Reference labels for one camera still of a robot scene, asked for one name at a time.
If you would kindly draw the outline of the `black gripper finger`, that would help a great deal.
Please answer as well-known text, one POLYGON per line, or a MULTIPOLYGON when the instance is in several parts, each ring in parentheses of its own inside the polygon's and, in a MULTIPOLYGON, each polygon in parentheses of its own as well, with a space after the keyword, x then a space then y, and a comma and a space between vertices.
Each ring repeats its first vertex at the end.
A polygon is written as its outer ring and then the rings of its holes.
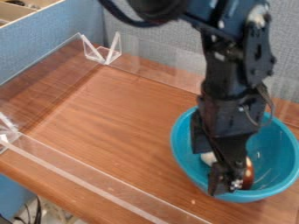
POLYGON ((211 152, 211 144, 203 132, 199 112, 194 112, 191 115, 191 150, 194 154, 211 152))
POLYGON ((241 190, 245 185, 245 172, 245 168, 231 170, 222 163, 214 163, 209 174, 209 195, 217 196, 241 190))

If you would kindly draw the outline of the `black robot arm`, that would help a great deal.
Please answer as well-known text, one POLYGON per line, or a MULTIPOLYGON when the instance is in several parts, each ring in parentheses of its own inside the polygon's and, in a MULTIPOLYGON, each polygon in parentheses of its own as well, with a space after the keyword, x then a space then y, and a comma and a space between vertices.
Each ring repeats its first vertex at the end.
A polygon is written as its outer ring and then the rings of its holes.
POLYGON ((207 62, 198 108, 191 114, 191 149, 213 153, 209 195, 233 193, 249 178, 247 141, 267 123, 274 106, 265 79, 274 74, 267 0, 126 0, 134 20, 113 0, 98 0, 127 25, 154 28, 183 20, 201 32, 207 62))

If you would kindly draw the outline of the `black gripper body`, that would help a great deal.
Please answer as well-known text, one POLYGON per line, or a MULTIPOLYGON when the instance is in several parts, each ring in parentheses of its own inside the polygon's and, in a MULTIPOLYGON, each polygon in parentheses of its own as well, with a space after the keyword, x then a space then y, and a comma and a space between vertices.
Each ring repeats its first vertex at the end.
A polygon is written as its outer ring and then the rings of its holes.
POLYGON ((203 94, 198 97, 202 128, 209 138, 217 162, 231 170, 247 167, 246 143, 262 127, 266 100, 258 94, 241 98, 215 99, 203 94))

